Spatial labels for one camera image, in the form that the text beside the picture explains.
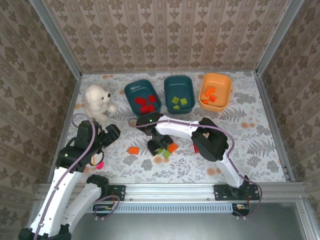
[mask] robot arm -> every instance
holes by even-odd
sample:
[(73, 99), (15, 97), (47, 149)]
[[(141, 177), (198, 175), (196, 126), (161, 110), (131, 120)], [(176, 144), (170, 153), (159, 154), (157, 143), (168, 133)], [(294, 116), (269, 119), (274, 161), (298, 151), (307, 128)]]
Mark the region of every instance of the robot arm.
[(147, 147), (152, 155), (156, 155), (157, 149), (167, 149), (168, 146), (173, 143), (173, 140), (169, 135), (191, 139), (202, 157), (217, 164), (218, 168), (226, 178), (226, 183), (231, 188), (245, 191), (248, 183), (238, 175), (235, 168), (227, 158), (226, 150), (229, 147), (227, 143), (227, 136), (218, 130), (192, 126), (197, 124), (217, 127), (210, 119), (203, 118), (201, 121), (182, 121), (170, 118), (160, 113), (155, 113), (151, 117), (141, 116), (136, 121), (136, 126), (149, 124), (151, 122), (160, 123), (146, 127), (139, 127), (138, 129), (152, 137), (152, 140), (147, 143)]
[[(162, 116), (158, 121), (168, 121), (158, 123), (155, 129), (161, 135), (172, 135), (184, 139), (191, 139), (199, 150), (201, 156), (205, 159), (215, 162), (217, 167), (221, 170), (222, 174), (226, 178), (226, 183), (234, 188), (239, 188), (244, 180), (239, 177), (234, 167), (231, 165), (227, 158), (226, 150), (228, 148), (227, 137), (222, 132), (217, 132), (209, 128), (202, 128), (197, 126), (187, 126), (170, 122), (172, 119), (168, 116)], [(200, 125), (210, 125), (216, 127), (216, 125), (208, 118), (202, 119), (202, 121), (182, 121), (179, 122)]]
[(66, 174), (58, 188), (56, 188), (57, 182), (88, 147), (93, 135), (90, 122), (82, 121), (78, 126), (77, 136), (59, 151), (53, 180), (42, 207), (30, 227), (20, 231), (19, 240), (33, 240), (36, 235), (39, 237), (36, 239), (70, 240), (71, 233), (90, 205), (99, 198), (108, 195), (108, 179), (94, 174), (87, 179), (87, 184), (80, 195), (66, 209), (73, 188), (86, 165), (91, 163), (92, 156), (100, 154), (102, 149), (108, 147), (120, 136), (120, 130), (114, 124), (106, 127), (106, 133), (98, 122), (94, 121), (93, 123), (95, 132), (98, 133), (98, 130), (100, 131), (95, 135), (92, 147), (75, 167)]

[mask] floor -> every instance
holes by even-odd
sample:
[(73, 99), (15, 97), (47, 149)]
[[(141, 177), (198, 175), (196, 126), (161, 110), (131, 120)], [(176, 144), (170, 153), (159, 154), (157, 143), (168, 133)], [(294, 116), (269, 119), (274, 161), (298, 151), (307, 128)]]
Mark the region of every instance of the floor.
[(85, 214), (72, 239), (306, 240), (295, 203), (266, 203), (246, 220), (230, 213), (117, 213), (94, 221)]
[[(83, 92), (89, 84), (99, 84), (111, 92), (112, 101), (119, 111), (111, 114), (104, 127), (116, 124), (120, 138), (104, 150), (104, 167), (87, 168), (81, 179), (98, 174), (109, 178), (110, 183), (216, 183), (225, 182), (214, 162), (194, 153), (191, 140), (172, 137), (179, 148), (165, 159), (153, 157), (147, 150), (150, 139), (128, 125), (134, 117), (124, 94), (124, 87), (133, 81), (148, 79), (162, 101), (161, 113), (186, 121), (210, 118), (218, 127), (230, 132), (236, 142), (232, 157), (238, 168), (256, 182), (285, 182), (279, 156), (268, 125), (253, 72), (221, 72), (232, 79), (232, 93), (228, 107), (220, 113), (206, 111), (199, 106), (198, 96), (205, 73), (130, 73), (83, 75), (74, 113), (84, 113)], [(186, 75), (192, 79), (196, 104), (193, 111), (184, 115), (170, 115), (164, 101), (164, 80), (172, 75)], [(78, 124), (82, 118), (76, 117)], [(67, 142), (76, 135), (70, 126)], [(139, 155), (128, 154), (128, 147), (139, 147)]]

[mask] stuffed toy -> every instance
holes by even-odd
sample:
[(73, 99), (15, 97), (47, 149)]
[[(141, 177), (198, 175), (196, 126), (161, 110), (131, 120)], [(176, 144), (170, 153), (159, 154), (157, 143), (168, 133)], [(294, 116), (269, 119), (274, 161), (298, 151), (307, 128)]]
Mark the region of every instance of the stuffed toy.
[(110, 97), (111, 94), (100, 85), (89, 85), (84, 93), (86, 114), (99, 123), (105, 123), (108, 117), (104, 113), (114, 114), (118, 110), (117, 106), (110, 102)]

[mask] pink object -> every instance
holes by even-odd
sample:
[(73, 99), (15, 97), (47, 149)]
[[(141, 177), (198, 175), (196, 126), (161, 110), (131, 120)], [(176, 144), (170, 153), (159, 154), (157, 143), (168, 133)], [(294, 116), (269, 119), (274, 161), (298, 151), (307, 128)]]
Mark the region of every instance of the pink object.
[(104, 162), (102, 161), (98, 166), (96, 166), (96, 169), (101, 170), (104, 167)]

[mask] orange bin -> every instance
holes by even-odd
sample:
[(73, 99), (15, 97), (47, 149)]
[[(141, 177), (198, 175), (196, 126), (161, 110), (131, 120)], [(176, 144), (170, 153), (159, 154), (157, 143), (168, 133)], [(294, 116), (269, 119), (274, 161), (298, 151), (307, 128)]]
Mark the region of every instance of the orange bin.
[[(209, 100), (210, 96), (205, 96), (209, 87), (215, 88), (213, 95), (216, 100), (214, 102)], [(229, 104), (231, 87), (232, 81), (230, 77), (218, 73), (207, 73), (203, 78), (199, 94), (200, 107), (208, 111), (222, 112)], [(202, 100), (208, 100), (208, 104), (204, 104)]]

